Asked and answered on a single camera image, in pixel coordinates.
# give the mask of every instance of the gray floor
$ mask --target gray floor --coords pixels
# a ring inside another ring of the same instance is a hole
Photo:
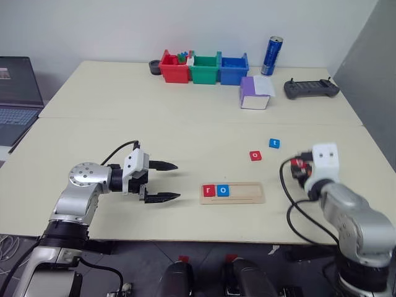
[[[9,270],[13,262],[31,245],[31,239],[21,240],[18,253],[13,259],[1,263]],[[122,272],[126,282],[134,284],[134,296],[155,296],[159,281],[166,268],[179,256],[189,256],[196,279],[196,296],[223,296],[220,268],[227,254],[237,254],[259,265],[267,272],[276,287],[301,286],[305,296],[330,296],[331,287],[321,275],[321,267],[330,259],[290,263],[285,259],[289,246],[282,246],[275,254],[268,255],[272,245],[239,243],[169,243],[169,242],[118,242],[113,255],[85,253],[84,259],[98,265],[107,265]],[[20,277],[23,268],[15,274]],[[79,265],[77,271],[84,276],[82,296],[106,296],[116,290],[118,278],[111,272]],[[0,275],[0,284],[5,275]],[[6,296],[12,296],[18,280],[10,282]]]

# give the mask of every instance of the black controller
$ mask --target black controller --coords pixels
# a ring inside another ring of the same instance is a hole
[[[307,82],[295,82],[293,78],[291,78],[291,80],[285,82],[283,88],[285,89],[286,96],[289,99],[323,95],[333,97],[340,91],[335,84],[331,83],[330,77],[328,79]]]

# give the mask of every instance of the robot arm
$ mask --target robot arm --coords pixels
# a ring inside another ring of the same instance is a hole
[[[353,296],[390,296],[386,283],[396,245],[394,226],[365,198],[340,183],[335,144],[318,144],[312,153],[302,155],[291,161],[291,172],[309,198],[319,201],[325,219],[338,231],[342,287]]]
[[[123,169],[119,165],[90,162],[73,167],[14,297],[79,296],[82,276],[70,268],[77,267],[88,241],[88,227],[100,194],[132,192],[139,194],[139,199],[145,203],[165,202],[180,196],[172,192],[147,194],[149,168],[167,171],[178,167],[163,161],[149,161],[149,156],[138,144],[125,158]]]

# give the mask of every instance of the energy drink can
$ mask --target energy drink can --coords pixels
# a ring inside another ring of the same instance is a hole
[[[271,76],[273,74],[282,43],[283,38],[278,36],[272,36],[270,41],[268,41],[267,52],[261,68],[262,75]]]

